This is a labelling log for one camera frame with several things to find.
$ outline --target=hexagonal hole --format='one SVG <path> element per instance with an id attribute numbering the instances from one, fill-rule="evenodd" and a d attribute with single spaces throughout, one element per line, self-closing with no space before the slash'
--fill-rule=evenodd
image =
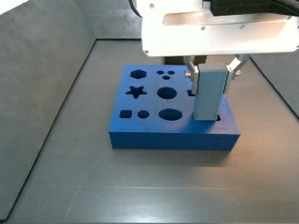
<path id="1" fill-rule="evenodd" d="M 131 77 L 140 80 L 145 77 L 145 71 L 137 69 L 133 72 L 131 72 Z"/>

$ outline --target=star-shaped hole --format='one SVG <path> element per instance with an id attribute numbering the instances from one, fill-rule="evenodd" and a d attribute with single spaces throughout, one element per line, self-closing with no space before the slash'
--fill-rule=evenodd
<path id="1" fill-rule="evenodd" d="M 144 87 L 129 87 L 129 91 L 125 92 L 127 95 L 132 95 L 135 99 L 139 97 L 139 95 L 147 95 L 147 92 L 144 91 Z"/>

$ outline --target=blue foam block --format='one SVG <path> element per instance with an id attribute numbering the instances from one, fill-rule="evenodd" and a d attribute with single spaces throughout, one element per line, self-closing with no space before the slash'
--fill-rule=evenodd
<path id="1" fill-rule="evenodd" d="M 109 124 L 113 148 L 231 151 L 239 127 L 223 96 L 219 121 L 192 118 L 185 66 L 124 66 Z"/>

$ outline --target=white panel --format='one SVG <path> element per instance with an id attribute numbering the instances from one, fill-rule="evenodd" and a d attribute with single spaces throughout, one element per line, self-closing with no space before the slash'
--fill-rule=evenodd
<path id="1" fill-rule="evenodd" d="M 287 19 L 271 14 L 212 17 L 201 8 L 201 0 L 143 0 L 137 9 L 148 56 L 277 53 L 292 52 L 299 46 L 295 17 Z M 167 24 L 164 16 L 179 12 L 195 16 Z"/>
<path id="2" fill-rule="evenodd" d="M 1 0 L 0 1 L 0 15 L 25 2 L 28 2 L 28 0 Z"/>

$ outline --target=gray table surface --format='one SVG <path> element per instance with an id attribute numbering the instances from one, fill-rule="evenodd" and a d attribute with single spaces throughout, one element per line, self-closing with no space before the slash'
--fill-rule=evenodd
<path id="1" fill-rule="evenodd" d="M 228 92 L 232 152 L 111 149 L 123 65 L 160 63 L 139 41 L 96 43 L 8 223 L 299 222 L 299 123 L 251 62 Z"/>

